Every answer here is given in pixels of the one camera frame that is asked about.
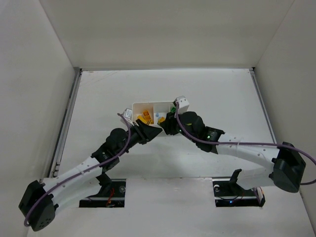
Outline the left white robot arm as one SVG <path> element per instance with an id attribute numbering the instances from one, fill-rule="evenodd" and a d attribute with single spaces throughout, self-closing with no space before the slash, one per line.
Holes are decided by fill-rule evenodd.
<path id="1" fill-rule="evenodd" d="M 113 129 L 105 142 L 76 167 L 42 182 L 32 181 L 18 205 L 24 225 L 34 232 L 40 231 L 72 203 L 109 187 L 112 181 L 106 173 L 119 163 L 120 156 L 137 144 L 147 144 L 161 132 L 162 128 L 138 119 L 127 130 Z"/>

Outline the yellow curved lego brick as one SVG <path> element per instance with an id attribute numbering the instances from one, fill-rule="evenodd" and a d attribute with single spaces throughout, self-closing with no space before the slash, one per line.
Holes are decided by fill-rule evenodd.
<path id="1" fill-rule="evenodd" d="M 151 120 L 151 115 L 148 110 L 144 110 L 142 114 L 145 120 Z"/>

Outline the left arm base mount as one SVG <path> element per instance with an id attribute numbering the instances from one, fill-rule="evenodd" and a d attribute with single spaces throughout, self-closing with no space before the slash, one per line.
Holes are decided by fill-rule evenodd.
<path id="1" fill-rule="evenodd" d="M 101 185 L 99 192 L 80 200 L 79 208 L 123 208 L 126 179 L 110 179 L 106 173 L 97 179 Z"/>

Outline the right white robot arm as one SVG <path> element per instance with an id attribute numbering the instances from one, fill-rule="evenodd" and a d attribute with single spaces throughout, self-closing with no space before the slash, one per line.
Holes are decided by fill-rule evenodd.
<path id="1" fill-rule="evenodd" d="M 231 136 L 220 129 L 208 127 L 195 112 L 179 116 L 169 112 L 158 125 L 167 135 L 182 134 L 204 152 L 227 155 L 257 164 L 252 170 L 236 169 L 230 179 L 232 184 L 249 190 L 276 186 L 289 193 L 299 191 L 306 163 L 289 143 L 281 145 L 248 145 L 242 138 Z"/>

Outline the yellow long lego brick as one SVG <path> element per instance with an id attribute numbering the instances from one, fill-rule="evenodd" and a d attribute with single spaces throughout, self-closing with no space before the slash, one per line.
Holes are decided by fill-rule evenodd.
<path id="1" fill-rule="evenodd" d="M 142 123 L 146 124 L 146 125 L 152 125 L 154 124 L 152 119 L 146 120 L 143 116 L 139 115 L 137 117 L 137 119 L 139 119 Z"/>

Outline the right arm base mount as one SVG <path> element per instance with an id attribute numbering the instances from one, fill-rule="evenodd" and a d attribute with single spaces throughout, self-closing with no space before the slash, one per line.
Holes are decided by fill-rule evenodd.
<path id="1" fill-rule="evenodd" d="M 243 189 L 237 184 L 237 175 L 241 169 L 228 178 L 212 180 L 216 207 L 263 207 L 266 199 L 261 187 Z"/>

